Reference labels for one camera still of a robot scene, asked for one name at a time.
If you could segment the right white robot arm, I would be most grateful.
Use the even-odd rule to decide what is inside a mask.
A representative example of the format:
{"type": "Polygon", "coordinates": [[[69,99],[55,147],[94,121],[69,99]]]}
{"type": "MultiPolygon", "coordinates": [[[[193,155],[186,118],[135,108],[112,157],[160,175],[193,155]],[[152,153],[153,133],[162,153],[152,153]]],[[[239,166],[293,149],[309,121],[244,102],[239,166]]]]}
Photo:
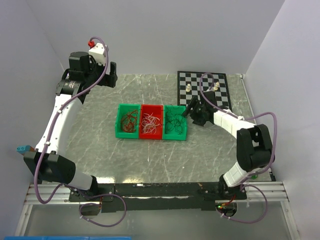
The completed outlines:
{"type": "Polygon", "coordinates": [[[251,123],[228,107],[214,107],[212,102],[201,102],[195,97],[182,116],[191,117],[198,126],[210,122],[236,139],[236,162],[218,181],[218,193],[223,199],[230,199],[241,184],[253,175],[266,172],[275,160],[270,132],[264,124],[251,123]]]}

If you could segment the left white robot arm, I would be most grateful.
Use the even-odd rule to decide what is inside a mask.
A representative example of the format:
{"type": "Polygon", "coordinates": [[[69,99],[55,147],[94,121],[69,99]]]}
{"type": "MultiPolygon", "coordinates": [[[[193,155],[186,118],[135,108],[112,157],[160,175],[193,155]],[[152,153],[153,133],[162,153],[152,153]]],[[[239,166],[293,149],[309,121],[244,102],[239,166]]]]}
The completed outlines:
{"type": "Polygon", "coordinates": [[[23,154],[23,160],[34,176],[36,197],[42,204],[49,201],[40,196],[40,181],[77,189],[87,201],[98,197],[96,177],[78,170],[76,164],[65,157],[65,152],[73,122],[87,94],[96,85],[115,87],[117,78],[116,63],[109,62],[108,52],[103,47],[70,54],[69,68],[57,84],[55,103],[45,132],[35,149],[23,154]]]}

